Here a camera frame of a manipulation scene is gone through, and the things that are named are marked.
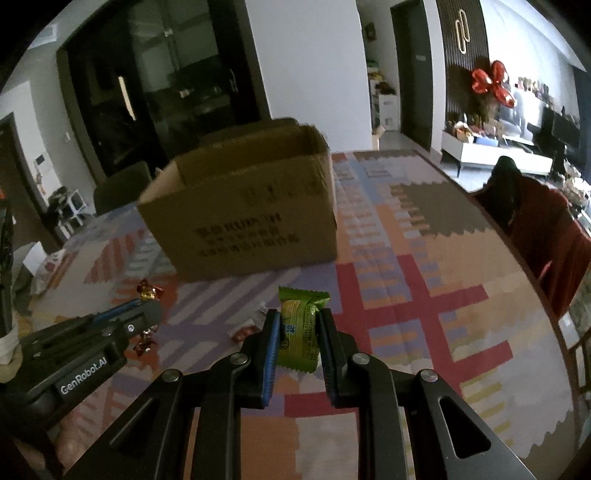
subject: green candy wrapper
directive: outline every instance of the green candy wrapper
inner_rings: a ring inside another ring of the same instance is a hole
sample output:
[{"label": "green candy wrapper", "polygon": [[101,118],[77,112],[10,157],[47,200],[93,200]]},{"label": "green candy wrapper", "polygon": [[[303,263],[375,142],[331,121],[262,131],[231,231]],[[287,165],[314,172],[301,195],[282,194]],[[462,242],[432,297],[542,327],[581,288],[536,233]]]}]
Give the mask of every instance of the green candy wrapper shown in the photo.
[{"label": "green candy wrapper", "polygon": [[284,337],[277,365],[313,373],[318,368],[320,349],[316,340],[316,313],[330,300],[327,291],[279,287]]}]

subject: doorway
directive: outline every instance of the doorway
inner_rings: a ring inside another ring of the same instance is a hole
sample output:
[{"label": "doorway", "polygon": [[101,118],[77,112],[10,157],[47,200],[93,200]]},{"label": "doorway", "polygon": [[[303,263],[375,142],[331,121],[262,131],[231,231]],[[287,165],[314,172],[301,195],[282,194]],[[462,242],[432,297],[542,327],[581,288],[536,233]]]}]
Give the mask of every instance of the doorway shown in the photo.
[{"label": "doorway", "polygon": [[427,151],[433,133],[433,67],[422,0],[391,8],[400,78],[400,131]]},{"label": "doorway", "polygon": [[66,50],[107,176],[164,167],[208,133],[260,120],[232,0],[117,2]]},{"label": "doorway", "polygon": [[27,187],[19,156],[20,144],[10,117],[0,121],[0,190],[11,205],[15,219],[12,249],[40,241],[46,252],[60,247],[54,235],[43,225],[40,213]]}]

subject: wrapped candy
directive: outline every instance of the wrapped candy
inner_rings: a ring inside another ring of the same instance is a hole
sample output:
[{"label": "wrapped candy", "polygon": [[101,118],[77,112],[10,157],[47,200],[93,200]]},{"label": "wrapped candy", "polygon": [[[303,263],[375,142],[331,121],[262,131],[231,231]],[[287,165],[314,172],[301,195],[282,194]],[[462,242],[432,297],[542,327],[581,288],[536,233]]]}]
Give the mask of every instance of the wrapped candy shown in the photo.
[{"label": "wrapped candy", "polygon": [[142,300],[158,300],[164,295],[163,289],[150,285],[146,278],[139,282],[137,290]]},{"label": "wrapped candy", "polygon": [[138,356],[142,356],[145,353],[148,353],[156,342],[154,342],[154,338],[152,335],[158,331],[158,325],[151,326],[149,329],[144,330],[142,333],[139,334],[139,342],[134,346],[134,352],[138,354]]}]

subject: white wall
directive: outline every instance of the white wall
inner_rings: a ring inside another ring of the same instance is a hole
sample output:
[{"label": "white wall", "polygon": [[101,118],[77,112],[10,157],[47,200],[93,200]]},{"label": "white wall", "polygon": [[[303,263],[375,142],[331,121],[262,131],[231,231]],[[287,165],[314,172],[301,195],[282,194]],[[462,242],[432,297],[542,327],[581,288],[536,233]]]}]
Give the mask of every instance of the white wall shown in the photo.
[{"label": "white wall", "polygon": [[571,61],[580,65],[579,59],[548,21],[540,19],[529,4],[524,5],[525,0],[511,0],[507,4],[505,1],[480,0],[491,61],[505,64],[511,84],[518,77],[547,84],[555,109],[560,112],[564,105],[567,113],[579,116],[571,66]]},{"label": "white wall", "polygon": [[272,118],[313,124],[332,151],[371,150],[355,0],[246,0]]},{"label": "white wall", "polygon": [[511,8],[520,17],[523,17],[536,30],[538,30],[548,41],[562,53],[567,61],[580,70],[585,70],[576,53],[564,39],[558,29],[546,20],[527,0],[499,0],[500,3]]},{"label": "white wall", "polygon": [[[365,40],[368,59],[377,60],[386,81],[400,92],[398,56],[390,9],[403,0],[358,0],[361,23],[374,22],[376,40]],[[433,68],[433,133],[431,148],[441,153],[441,132],[445,126],[446,75],[443,57],[443,35],[436,0],[424,0]]]},{"label": "white wall", "polygon": [[[31,85],[28,82],[22,83],[13,89],[5,90],[0,95],[0,118],[4,118],[11,113],[14,115],[22,153],[31,170],[33,179],[36,179],[37,169],[35,167],[35,159],[40,155],[44,155],[46,160],[48,160],[48,157],[33,108]],[[43,189],[40,189],[40,193],[43,199],[47,200],[49,195],[55,192],[60,186],[61,183],[55,170],[49,171],[41,178],[41,187]]]},{"label": "white wall", "polygon": [[[36,130],[53,161],[57,177],[70,190],[80,190],[91,212],[94,209],[92,195],[96,184],[74,138],[66,112],[56,52],[107,1],[74,0],[68,4],[52,22],[57,24],[57,41],[27,50],[3,90],[4,93],[25,82],[30,84],[30,91],[24,95],[29,97],[27,102],[33,103]],[[66,141],[66,133],[70,135],[70,141]],[[21,143],[23,150],[29,149],[25,138],[21,138]]]}]

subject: cardboard box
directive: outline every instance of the cardboard box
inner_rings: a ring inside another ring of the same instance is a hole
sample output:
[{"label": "cardboard box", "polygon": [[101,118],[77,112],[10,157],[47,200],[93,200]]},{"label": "cardboard box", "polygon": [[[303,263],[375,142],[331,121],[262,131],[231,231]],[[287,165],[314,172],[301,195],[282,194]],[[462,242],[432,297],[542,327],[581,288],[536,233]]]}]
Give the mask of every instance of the cardboard box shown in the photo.
[{"label": "cardboard box", "polygon": [[336,258],[328,146],[291,125],[231,138],[172,161],[138,201],[186,281]]},{"label": "cardboard box", "polygon": [[231,138],[241,137],[251,133],[256,133],[260,130],[266,130],[276,127],[285,127],[289,125],[299,125],[295,118],[274,118],[272,120],[261,120],[260,122],[253,122],[245,125],[234,125],[233,127],[224,128],[217,132],[204,135],[199,142],[200,147],[205,145],[211,145],[214,143],[220,143]]}]

